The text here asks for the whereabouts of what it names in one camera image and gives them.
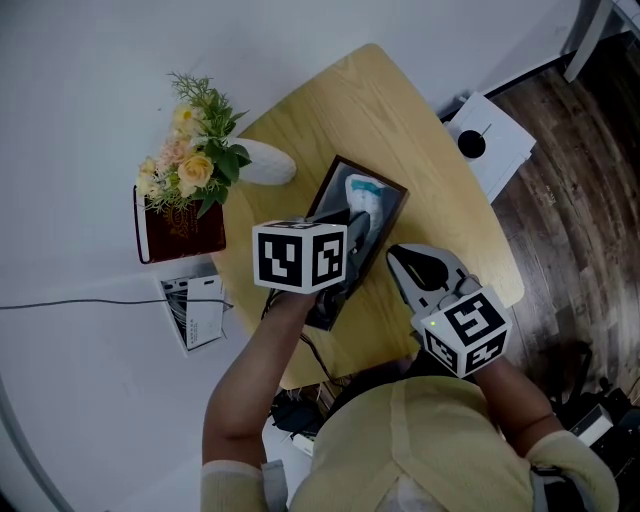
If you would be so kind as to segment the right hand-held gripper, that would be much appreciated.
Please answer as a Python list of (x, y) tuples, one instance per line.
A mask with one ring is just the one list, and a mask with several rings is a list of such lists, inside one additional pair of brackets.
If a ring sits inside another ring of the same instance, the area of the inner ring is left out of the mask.
[(452, 252), (424, 244), (394, 244), (386, 261), (404, 303), (417, 313), (411, 324), (424, 350), (449, 371), (464, 378), (504, 354), (512, 321), (492, 287), (430, 314), (421, 312), (431, 307), (431, 296), (452, 293), (470, 275)]

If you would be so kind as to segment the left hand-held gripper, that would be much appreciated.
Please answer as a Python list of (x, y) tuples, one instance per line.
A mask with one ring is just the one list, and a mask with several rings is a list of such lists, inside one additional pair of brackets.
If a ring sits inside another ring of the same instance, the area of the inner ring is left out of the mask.
[(271, 221), (252, 228), (254, 283), (315, 295), (306, 324), (330, 330), (358, 278), (354, 255), (369, 250), (371, 217), (350, 209), (320, 212), (312, 221)]

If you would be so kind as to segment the white plastic bag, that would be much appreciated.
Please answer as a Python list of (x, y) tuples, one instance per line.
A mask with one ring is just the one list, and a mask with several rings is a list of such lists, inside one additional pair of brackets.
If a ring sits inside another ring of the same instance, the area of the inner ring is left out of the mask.
[(366, 238), (375, 239), (384, 223), (383, 196), (386, 186), (375, 178), (351, 174), (345, 180), (345, 189), (351, 213), (369, 214), (370, 227)]

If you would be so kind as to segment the dark brown tissue box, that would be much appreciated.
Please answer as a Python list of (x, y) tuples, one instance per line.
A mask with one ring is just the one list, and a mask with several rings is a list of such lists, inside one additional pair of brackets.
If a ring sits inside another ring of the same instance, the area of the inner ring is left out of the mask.
[(326, 212), (334, 209), (349, 208), (346, 199), (345, 180), (351, 174), (365, 175), (375, 178), (386, 186), (383, 196), (384, 223), (383, 226), (373, 240), (369, 250), (359, 250), (354, 255), (354, 262), (359, 271), (358, 278), (349, 289), (347, 299), (354, 294), (357, 287), (362, 283), (364, 277), (368, 273), (374, 259), (385, 243), (392, 227), (394, 226), (399, 213), (408, 197), (408, 191), (400, 184), (391, 181), (365, 167), (352, 162), (342, 156), (334, 158), (327, 175), (325, 176), (316, 197), (312, 203), (309, 215), (305, 218), (296, 220), (278, 220), (278, 221), (312, 221), (313, 216), (320, 212)]

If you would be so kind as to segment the person's left forearm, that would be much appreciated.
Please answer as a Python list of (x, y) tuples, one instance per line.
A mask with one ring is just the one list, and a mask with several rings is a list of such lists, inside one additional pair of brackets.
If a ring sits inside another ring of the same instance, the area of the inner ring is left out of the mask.
[(202, 463), (266, 463), (262, 432), (316, 296), (274, 299), (245, 348), (213, 390), (205, 411)]

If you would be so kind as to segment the person's right forearm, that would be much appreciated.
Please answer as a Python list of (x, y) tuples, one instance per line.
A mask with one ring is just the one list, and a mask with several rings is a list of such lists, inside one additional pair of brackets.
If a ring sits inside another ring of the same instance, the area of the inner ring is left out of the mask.
[(508, 443), (525, 456), (541, 439), (563, 431), (542, 391), (504, 357), (473, 373)]

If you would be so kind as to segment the white safe box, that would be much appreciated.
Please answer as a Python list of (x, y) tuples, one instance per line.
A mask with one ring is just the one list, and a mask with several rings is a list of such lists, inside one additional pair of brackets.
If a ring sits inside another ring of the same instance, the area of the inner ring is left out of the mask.
[(445, 127), (490, 203), (536, 144), (520, 124), (478, 92), (462, 103)]

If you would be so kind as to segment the black and white rectangular block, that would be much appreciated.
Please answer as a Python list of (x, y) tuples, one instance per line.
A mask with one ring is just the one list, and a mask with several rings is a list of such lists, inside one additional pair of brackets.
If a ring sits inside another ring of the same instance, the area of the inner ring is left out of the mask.
[(613, 427), (608, 411), (597, 404), (571, 430), (586, 446), (592, 446)]

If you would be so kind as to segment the white ribbed vase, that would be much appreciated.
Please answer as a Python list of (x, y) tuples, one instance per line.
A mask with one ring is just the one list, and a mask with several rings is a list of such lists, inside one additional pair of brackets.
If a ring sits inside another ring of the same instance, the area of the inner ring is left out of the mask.
[(230, 146), (245, 148), (250, 162), (242, 165), (239, 178), (247, 183), (278, 186), (289, 183), (296, 175), (295, 161), (285, 152), (252, 139), (229, 137)]

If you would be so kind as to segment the yellow flower bouquet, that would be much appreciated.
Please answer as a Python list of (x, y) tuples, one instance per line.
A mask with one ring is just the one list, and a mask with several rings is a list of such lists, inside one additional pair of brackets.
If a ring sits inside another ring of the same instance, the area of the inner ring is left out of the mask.
[(211, 78), (176, 72), (169, 76), (178, 104), (158, 154), (139, 165), (134, 196), (158, 213), (198, 202), (198, 215), (203, 216), (226, 202), (240, 170), (251, 163), (245, 146), (229, 141), (244, 114), (234, 110)]

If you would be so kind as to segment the dark red hardcover book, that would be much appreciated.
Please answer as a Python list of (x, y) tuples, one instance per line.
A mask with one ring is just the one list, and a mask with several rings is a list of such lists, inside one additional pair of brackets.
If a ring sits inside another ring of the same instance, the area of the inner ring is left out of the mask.
[(138, 258), (141, 264), (166, 262), (222, 251), (226, 248), (222, 206), (215, 202), (201, 217), (202, 202), (180, 210), (156, 212), (133, 187), (133, 212)]

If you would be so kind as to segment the person's yellow knit cardigan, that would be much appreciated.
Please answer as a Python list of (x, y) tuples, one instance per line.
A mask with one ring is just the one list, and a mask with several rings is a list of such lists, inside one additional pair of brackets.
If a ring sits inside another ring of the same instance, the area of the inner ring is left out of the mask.
[(398, 501), (445, 512), (534, 512), (539, 471), (575, 485), (560, 512), (617, 512), (619, 493), (603, 461), (560, 431), (518, 455), (492, 423), (480, 389), (448, 377), (417, 377), (369, 390), (321, 428), (312, 466), (294, 494), (280, 463), (207, 463), (201, 512), (377, 512)]

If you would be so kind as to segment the black router with antennas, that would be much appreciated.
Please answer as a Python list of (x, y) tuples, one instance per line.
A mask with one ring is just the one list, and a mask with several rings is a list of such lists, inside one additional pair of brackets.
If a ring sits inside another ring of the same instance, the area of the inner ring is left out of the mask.
[(270, 408), (272, 425), (290, 434), (315, 437), (324, 423), (324, 417), (315, 401), (306, 397), (290, 395), (280, 391)]

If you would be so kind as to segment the black office chair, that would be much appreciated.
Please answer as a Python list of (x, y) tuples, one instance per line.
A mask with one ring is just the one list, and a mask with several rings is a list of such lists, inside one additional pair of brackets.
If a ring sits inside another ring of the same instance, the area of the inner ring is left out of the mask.
[(597, 404), (608, 411), (613, 427), (588, 447), (613, 473), (620, 509), (640, 512), (640, 407), (605, 377), (593, 391), (587, 389), (592, 357), (589, 345), (578, 341), (550, 354), (551, 376), (557, 379), (552, 408), (569, 431)]

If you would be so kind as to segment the white floor device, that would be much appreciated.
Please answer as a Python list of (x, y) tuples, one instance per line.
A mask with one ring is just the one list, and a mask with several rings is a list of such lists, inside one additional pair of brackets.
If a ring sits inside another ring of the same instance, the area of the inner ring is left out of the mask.
[(284, 468), (293, 471), (310, 469), (314, 442), (301, 435), (293, 435), (267, 422), (263, 429), (263, 442), (267, 459), (281, 460)]

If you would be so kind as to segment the white desk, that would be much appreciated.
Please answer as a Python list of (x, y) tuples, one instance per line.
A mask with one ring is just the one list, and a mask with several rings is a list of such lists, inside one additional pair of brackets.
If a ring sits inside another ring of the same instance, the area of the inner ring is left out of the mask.
[(595, 14), (575, 55), (564, 72), (566, 82), (573, 82), (595, 50), (609, 17), (615, 14), (640, 42), (640, 0), (599, 0)]

